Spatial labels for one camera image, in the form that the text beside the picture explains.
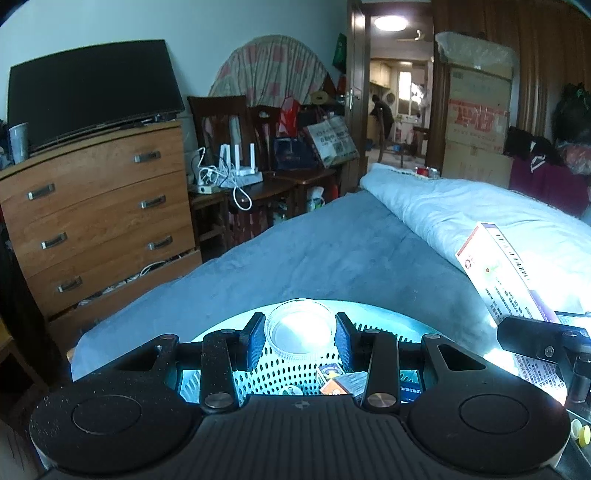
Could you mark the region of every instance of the barcode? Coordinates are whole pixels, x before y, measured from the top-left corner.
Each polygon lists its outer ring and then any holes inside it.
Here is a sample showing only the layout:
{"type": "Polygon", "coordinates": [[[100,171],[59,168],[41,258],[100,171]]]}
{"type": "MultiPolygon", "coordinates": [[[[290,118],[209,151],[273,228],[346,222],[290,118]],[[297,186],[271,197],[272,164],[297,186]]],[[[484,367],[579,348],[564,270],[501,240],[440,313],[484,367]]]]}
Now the barcode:
{"type": "Polygon", "coordinates": [[[504,236],[501,235],[500,230],[498,230],[498,229],[490,229],[490,230],[495,230],[494,233],[493,232],[491,232],[491,233],[493,233],[493,236],[496,239],[496,242],[505,250],[505,255],[507,256],[507,258],[509,258],[509,260],[511,260],[513,262],[513,265],[515,266],[517,271],[521,274],[521,277],[526,282],[529,283],[530,276],[525,271],[525,267],[523,266],[523,263],[521,262],[519,255],[517,255],[515,250],[513,250],[513,247],[511,246],[511,244],[505,239],[504,236]]]}

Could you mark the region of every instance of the metal drawer handle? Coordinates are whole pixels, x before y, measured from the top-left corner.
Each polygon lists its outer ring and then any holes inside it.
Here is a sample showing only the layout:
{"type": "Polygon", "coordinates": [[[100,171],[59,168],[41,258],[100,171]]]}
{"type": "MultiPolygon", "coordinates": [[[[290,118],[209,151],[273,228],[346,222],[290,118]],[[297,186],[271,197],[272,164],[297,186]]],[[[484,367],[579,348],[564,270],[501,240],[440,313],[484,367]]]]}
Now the metal drawer handle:
{"type": "Polygon", "coordinates": [[[39,197],[44,197],[45,195],[49,195],[51,192],[56,191],[56,185],[54,183],[50,183],[45,185],[43,188],[38,190],[33,190],[32,192],[27,193],[27,197],[29,200],[35,200],[39,197]]]}
{"type": "Polygon", "coordinates": [[[148,250],[157,250],[159,248],[166,247],[167,245],[170,245],[172,242],[173,242],[173,237],[169,235],[168,237],[166,237],[164,240],[161,240],[160,242],[150,242],[148,244],[148,250]]]}
{"type": "Polygon", "coordinates": [[[162,205],[164,202],[166,202],[166,195],[161,195],[152,200],[144,200],[139,203],[139,206],[142,208],[150,208],[155,207],[156,205],[162,205]]]}
{"type": "Polygon", "coordinates": [[[145,161],[150,160],[158,160],[162,155],[160,154],[160,150],[154,150],[153,152],[142,153],[140,155],[136,155],[134,157],[135,163],[142,163],[145,161]]]}
{"type": "Polygon", "coordinates": [[[63,283],[59,287],[57,287],[57,291],[59,293],[64,293],[70,290],[74,290],[75,288],[80,287],[82,285],[82,279],[80,277],[75,277],[74,280],[69,281],[68,283],[63,283]]]}
{"type": "Polygon", "coordinates": [[[62,232],[57,237],[52,238],[51,240],[45,240],[44,242],[41,242],[41,248],[43,250],[46,250],[48,248],[59,245],[60,243],[65,242],[66,240],[68,240],[68,236],[65,232],[62,232]]]}

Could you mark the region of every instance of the cardboard box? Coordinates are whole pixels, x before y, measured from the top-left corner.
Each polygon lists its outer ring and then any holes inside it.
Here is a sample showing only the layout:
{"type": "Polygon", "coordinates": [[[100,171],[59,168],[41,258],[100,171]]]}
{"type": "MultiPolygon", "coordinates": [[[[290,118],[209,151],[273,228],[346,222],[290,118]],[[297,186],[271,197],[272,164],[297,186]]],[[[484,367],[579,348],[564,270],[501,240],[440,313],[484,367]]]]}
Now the cardboard box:
{"type": "Polygon", "coordinates": [[[476,70],[451,68],[446,139],[503,153],[510,101],[508,80],[476,70]]]}
{"type": "Polygon", "coordinates": [[[509,187],[512,166],[511,157],[448,141],[441,176],[446,179],[484,181],[506,189],[509,187]]]}

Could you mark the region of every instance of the white box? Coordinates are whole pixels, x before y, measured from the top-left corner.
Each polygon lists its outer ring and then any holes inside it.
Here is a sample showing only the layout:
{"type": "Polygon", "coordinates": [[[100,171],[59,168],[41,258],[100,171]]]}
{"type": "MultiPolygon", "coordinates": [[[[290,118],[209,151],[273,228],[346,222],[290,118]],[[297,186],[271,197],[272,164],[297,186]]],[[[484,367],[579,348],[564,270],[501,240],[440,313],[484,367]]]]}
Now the white box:
{"type": "MultiPolygon", "coordinates": [[[[456,258],[498,323],[505,316],[560,323],[540,298],[521,258],[494,223],[478,222],[456,258]]],[[[564,404],[566,386],[556,367],[541,360],[514,355],[519,376],[564,404]]]]}

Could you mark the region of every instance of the yellow cap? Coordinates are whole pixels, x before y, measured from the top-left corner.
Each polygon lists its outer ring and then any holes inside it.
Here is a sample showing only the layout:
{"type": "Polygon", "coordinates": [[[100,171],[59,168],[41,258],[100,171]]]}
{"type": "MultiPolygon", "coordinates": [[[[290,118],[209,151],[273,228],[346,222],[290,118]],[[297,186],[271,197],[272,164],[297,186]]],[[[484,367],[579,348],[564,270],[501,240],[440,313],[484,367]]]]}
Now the yellow cap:
{"type": "Polygon", "coordinates": [[[586,447],[589,443],[591,443],[591,428],[585,425],[579,432],[579,445],[586,447]]]}

